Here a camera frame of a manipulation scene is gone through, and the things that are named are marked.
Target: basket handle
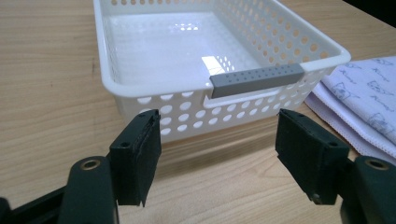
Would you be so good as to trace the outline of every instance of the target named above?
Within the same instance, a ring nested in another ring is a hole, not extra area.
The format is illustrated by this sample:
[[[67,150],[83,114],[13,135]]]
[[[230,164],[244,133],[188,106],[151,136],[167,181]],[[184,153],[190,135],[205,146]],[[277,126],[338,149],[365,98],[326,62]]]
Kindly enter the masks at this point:
[[[211,99],[289,85],[303,75],[298,63],[215,75],[210,77],[214,87]]]

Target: basket bottom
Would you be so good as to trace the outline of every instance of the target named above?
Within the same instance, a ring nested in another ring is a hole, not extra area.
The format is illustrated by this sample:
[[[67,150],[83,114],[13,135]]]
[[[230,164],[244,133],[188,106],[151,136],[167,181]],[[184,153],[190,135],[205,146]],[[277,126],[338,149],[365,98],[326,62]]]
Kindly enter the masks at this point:
[[[205,85],[211,75],[260,67],[212,12],[120,15],[106,25],[121,84]]]

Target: white fabric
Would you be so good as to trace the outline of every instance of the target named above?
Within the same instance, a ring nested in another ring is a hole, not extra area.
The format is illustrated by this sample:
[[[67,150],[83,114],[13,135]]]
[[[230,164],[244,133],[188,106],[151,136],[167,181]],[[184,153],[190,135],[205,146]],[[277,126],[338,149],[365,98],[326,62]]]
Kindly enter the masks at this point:
[[[340,65],[305,102],[362,155],[395,162],[396,57]]]

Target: wooden table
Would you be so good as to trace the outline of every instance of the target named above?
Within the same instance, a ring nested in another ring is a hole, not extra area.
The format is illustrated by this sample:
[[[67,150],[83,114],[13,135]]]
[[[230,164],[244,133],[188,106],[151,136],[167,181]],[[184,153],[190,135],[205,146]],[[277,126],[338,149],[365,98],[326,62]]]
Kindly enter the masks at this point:
[[[341,0],[281,2],[353,60],[396,54],[394,28]],[[64,186],[123,129],[96,44],[92,1],[0,1],[0,195],[13,208]],[[165,144],[147,207],[121,207],[121,223],[340,223],[341,200],[309,202],[275,137],[270,118]]]

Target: white plastic basket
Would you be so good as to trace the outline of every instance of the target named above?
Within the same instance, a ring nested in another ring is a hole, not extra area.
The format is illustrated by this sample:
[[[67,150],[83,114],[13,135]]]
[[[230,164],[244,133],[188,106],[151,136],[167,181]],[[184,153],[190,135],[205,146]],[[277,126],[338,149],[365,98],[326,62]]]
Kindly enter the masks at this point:
[[[294,109],[350,60],[275,0],[94,0],[94,10],[105,87],[126,122],[159,109],[163,142]]]

